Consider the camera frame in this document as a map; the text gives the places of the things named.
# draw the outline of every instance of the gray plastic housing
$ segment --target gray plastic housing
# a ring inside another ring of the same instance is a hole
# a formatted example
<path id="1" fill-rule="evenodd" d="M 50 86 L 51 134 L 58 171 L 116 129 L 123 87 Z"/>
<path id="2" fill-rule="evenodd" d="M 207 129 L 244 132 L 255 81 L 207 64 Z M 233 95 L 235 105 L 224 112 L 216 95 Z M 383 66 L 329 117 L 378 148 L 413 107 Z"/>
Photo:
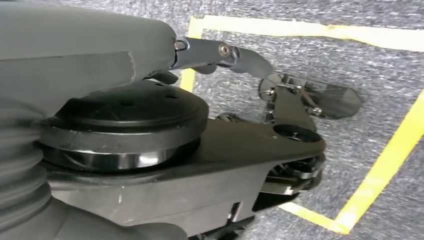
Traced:
<path id="1" fill-rule="evenodd" d="M 65 102 L 141 80 L 175 60 L 161 21 L 0 2 L 0 240 L 184 240 L 167 223 L 124 227 L 51 197 L 33 122 Z"/>

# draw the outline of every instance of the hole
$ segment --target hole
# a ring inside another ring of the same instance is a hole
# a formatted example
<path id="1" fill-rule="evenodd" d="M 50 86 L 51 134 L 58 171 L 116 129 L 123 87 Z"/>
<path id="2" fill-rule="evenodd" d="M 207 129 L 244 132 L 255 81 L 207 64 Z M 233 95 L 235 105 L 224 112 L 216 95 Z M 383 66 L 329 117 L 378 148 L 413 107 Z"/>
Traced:
<path id="1" fill-rule="evenodd" d="M 275 133 L 285 137 L 287 139 L 304 142 L 304 143 L 316 143 L 321 140 L 318 133 L 301 126 L 290 125 L 290 124 L 278 124 L 272 127 Z"/>
<path id="2" fill-rule="evenodd" d="M 136 105 L 136 103 L 133 101 L 121 101 L 120 104 L 124 107 L 133 107 Z"/>

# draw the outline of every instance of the bolt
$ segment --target bolt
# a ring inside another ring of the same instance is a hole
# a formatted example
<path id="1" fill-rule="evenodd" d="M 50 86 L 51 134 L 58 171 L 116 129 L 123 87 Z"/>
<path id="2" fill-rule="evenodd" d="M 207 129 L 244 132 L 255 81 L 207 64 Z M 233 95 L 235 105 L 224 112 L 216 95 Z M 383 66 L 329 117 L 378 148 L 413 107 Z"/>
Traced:
<path id="1" fill-rule="evenodd" d="M 321 108 L 319 108 L 319 107 L 314 107 L 312 109 L 312 114 L 314 116 L 320 116 L 322 113 L 323 113 L 323 110 Z"/>
<path id="2" fill-rule="evenodd" d="M 183 41 L 176 41 L 173 43 L 173 45 L 177 51 L 185 50 L 187 48 L 186 43 Z"/>
<path id="3" fill-rule="evenodd" d="M 219 54 L 223 57 L 228 57 L 231 54 L 230 46 L 227 44 L 219 45 Z"/>
<path id="4" fill-rule="evenodd" d="M 272 88 L 270 88 L 270 89 L 268 89 L 268 90 L 265 90 L 264 91 L 268 96 L 272 96 L 272 95 L 274 95 L 274 93 L 276 92 L 275 91 L 275 89 L 272 87 Z"/>

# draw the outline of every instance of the yellow tape line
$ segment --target yellow tape line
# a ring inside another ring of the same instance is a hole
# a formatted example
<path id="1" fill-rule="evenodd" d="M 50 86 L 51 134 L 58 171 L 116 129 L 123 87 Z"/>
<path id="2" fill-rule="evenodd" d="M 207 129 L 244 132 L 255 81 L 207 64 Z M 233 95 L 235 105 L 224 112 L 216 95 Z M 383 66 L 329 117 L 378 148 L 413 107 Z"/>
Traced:
<path id="1" fill-rule="evenodd" d="M 345 226 L 338 224 L 333 219 L 330 219 L 324 215 L 311 211 L 303 206 L 299 206 L 294 202 L 288 202 L 278 206 L 280 209 L 283 209 L 289 213 L 297 215 L 303 219 L 306 219 L 316 225 L 319 225 L 323 228 L 336 232 L 338 234 L 348 234 L 349 229 Z"/>
<path id="2" fill-rule="evenodd" d="M 424 52 L 424 30 L 384 27 L 323 25 L 302 21 L 207 15 L 204 29 L 276 37 L 304 36 L 351 39 L 380 48 Z"/>
<path id="3" fill-rule="evenodd" d="M 203 25 L 202 20 L 195 17 L 190 18 L 190 23 L 188 25 L 188 34 L 187 37 L 194 39 L 201 39 L 203 34 Z M 181 74 L 181 84 L 180 88 L 193 92 L 193 87 L 195 83 L 195 71 L 191 68 L 184 69 Z"/>
<path id="4" fill-rule="evenodd" d="M 352 229 L 390 182 L 423 135 L 424 90 L 335 221 Z"/>

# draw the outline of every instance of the screw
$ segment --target screw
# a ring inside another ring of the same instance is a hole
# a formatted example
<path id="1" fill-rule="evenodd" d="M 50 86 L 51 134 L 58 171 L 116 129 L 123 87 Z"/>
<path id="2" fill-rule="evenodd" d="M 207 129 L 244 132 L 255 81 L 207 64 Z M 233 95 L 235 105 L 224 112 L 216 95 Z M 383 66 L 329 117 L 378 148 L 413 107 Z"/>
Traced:
<path id="1" fill-rule="evenodd" d="M 173 43 L 173 45 L 177 51 L 185 50 L 187 48 L 186 43 L 183 41 L 176 41 Z"/>
<path id="2" fill-rule="evenodd" d="M 227 44 L 219 45 L 219 54 L 221 54 L 223 57 L 228 57 L 231 54 L 230 46 Z"/>

